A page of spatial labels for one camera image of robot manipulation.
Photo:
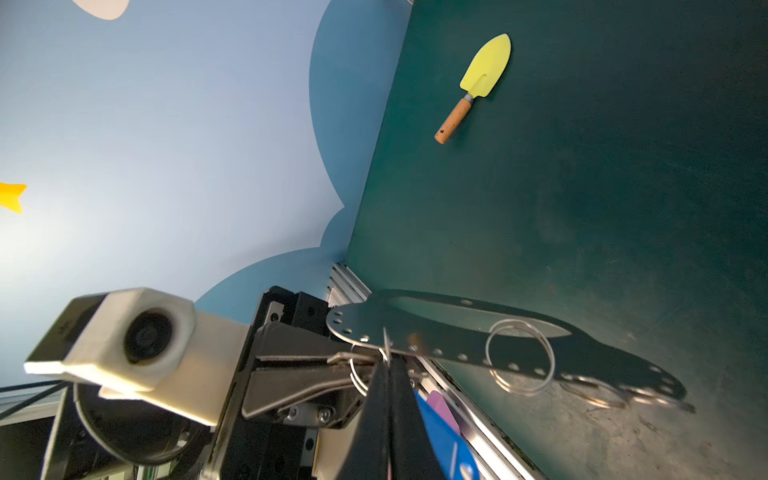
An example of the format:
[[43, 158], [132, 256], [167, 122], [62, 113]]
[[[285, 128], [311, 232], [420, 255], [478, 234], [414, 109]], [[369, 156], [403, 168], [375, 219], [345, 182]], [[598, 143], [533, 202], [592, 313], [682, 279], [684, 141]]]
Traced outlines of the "metal key holder plate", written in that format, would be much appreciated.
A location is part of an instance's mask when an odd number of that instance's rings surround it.
[[506, 305], [382, 290], [332, 308], [327, 325], [352, 345], [483, 368], [514, 395], [535, 396], [556, 382], [601, 408], [695, 410], [684, 384], [667, 370], [565, 321]]

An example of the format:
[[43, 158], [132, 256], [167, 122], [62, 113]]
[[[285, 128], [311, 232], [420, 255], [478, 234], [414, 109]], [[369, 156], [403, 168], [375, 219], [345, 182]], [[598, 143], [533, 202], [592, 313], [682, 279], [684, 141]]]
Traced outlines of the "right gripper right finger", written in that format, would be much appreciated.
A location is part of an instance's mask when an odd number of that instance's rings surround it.
[[393, 479], [440, 479], [445, 475], [429, 440], [405, 361], [389, 362], [390, 457]]

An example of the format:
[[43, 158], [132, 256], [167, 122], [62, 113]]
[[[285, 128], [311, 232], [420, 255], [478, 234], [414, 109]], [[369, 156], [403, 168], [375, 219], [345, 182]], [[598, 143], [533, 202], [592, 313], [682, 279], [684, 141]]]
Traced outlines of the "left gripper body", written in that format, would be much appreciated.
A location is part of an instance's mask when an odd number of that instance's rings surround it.
[[330, 333], [326, 325], [329, 311], [327, 302], [303, 292], [274, 286], [262, 295], [201, 478], [312, 478], [319, 433], [329, 428], [249, 421], [241, 416], [241, 403], [250, 373], [258, 367], [355, 353], [351, 345]]

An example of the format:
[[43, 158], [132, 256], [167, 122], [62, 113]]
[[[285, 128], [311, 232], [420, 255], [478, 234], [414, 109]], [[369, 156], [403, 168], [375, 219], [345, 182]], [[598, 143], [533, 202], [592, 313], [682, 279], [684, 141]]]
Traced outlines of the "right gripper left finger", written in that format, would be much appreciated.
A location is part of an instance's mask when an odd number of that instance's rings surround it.
[[389, 465], [389, 370], [379, 363], [369, 383], [368, 394], [339, 480], [385, 480]]

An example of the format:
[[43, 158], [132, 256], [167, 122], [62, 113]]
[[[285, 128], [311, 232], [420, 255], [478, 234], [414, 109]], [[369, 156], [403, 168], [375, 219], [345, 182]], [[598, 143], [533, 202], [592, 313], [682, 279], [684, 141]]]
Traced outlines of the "purple toy shovel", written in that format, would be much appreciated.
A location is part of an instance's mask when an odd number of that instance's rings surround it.
[[461, 435], [459, 424], [448, 406], [445, 397], [439, 391], [431, 391], [427, 396], [426, 402], [453, 432], [457, 435]]

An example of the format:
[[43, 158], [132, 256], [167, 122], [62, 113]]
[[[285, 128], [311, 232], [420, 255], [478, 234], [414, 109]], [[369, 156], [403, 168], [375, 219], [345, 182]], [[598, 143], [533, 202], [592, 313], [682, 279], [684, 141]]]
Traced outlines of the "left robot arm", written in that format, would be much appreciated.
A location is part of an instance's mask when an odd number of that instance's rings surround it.
[[274, 287], [252, 324], [134, 288], [72, 299], [25, 361], [62, 391], [45, 479], [309, 479], [319, 433], [359, 412], [328, 304]]

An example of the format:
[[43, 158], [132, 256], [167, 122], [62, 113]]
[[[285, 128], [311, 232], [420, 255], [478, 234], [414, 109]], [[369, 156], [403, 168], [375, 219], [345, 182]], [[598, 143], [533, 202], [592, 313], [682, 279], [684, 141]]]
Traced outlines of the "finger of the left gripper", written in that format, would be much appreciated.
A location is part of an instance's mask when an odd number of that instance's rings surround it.
[[327, 359], [282, 362], [254, 369], [241, 403], [249, 421], [307, 428], [342, 429], [365, 401], [360, 383], [372, 377], [377, 361], [342, 352]]

